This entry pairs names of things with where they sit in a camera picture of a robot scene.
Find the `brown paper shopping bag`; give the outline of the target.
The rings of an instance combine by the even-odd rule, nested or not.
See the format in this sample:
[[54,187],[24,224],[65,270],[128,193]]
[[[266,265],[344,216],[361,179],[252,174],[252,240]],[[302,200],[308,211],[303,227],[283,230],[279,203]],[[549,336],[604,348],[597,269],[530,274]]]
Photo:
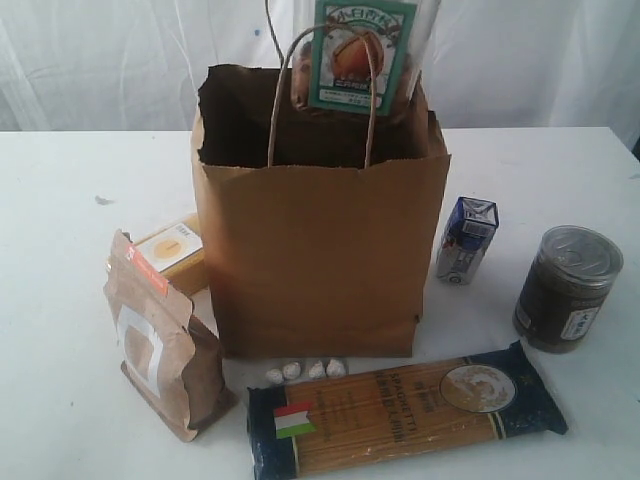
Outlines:
[[420,75],[391,120],[296,109],[294,36],[273,69],[212,66],[192,167],[230,358],[407,357],[450,156]]

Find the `glass jar with gold lid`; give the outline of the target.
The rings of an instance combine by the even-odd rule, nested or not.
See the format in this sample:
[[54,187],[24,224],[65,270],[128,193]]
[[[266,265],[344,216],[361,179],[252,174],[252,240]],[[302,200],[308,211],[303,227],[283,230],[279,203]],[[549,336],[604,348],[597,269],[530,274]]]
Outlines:
[[292,105],[300,111],[404,114],[418,81],[439,1],[294,3]]

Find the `dark can with silver lid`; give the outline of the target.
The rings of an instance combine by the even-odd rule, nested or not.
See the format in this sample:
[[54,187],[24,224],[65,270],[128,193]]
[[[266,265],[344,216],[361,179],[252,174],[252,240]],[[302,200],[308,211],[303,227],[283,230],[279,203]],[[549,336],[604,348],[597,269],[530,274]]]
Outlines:
[[618,246],[594,230],[574,225],[548,230],[516,302],[514,327],[538,350],[576,349],[623,265]]

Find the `blister pack of white pills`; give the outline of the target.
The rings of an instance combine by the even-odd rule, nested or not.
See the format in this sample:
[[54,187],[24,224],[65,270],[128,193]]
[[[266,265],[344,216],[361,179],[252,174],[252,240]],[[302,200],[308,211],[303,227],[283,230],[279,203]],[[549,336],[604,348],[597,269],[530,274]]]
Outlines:
[[343,358],[290,359],[266,371],[264,378],[270,385],[341,378],[348,374],[348,363]]

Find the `yellow millet grain pack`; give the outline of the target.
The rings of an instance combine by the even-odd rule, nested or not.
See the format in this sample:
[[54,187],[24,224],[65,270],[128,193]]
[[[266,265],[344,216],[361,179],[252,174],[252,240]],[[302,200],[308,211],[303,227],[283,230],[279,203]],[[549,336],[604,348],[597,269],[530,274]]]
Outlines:
[[208,286],[196,213],[172,222],[133,245],[156,271],[185,295],[192,296]]

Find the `blue white milk carton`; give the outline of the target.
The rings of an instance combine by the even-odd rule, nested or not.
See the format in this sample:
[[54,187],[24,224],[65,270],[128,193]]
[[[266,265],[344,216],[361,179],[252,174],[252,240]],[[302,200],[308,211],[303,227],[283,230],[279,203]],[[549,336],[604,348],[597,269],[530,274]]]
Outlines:
[[498,227],[495,202],[460,196],[442,234],[436,277],[452,284],[470,284]]

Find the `brown kraft pouch white label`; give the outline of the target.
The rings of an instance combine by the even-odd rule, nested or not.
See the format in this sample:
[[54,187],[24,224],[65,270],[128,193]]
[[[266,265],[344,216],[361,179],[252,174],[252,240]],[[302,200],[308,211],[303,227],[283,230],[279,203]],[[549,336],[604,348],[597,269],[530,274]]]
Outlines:
[[104,294],[123,351],[121,370],[174,435],[191,442],[237,402],[220,341],[194,315],[192,300],[121,230],[107,265]]

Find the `spaghetti package dark blue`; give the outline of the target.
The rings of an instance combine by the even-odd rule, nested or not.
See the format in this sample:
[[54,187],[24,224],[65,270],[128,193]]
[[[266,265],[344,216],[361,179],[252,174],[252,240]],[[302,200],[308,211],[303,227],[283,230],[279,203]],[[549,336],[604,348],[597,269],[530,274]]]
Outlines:
[[477,355],[248,393],[257,479],[296,479],[568,430],[520,342]]

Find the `white backdrop sheet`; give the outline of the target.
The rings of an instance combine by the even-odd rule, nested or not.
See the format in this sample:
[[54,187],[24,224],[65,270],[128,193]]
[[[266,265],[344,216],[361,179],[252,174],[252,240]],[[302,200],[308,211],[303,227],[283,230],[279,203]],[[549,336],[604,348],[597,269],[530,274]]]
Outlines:
[[[292,1],[5,1],[1,127],[187,130],[218,63],[273,67]],[[635,1],[445,1],[423,65],[447,128],[639,134]]]

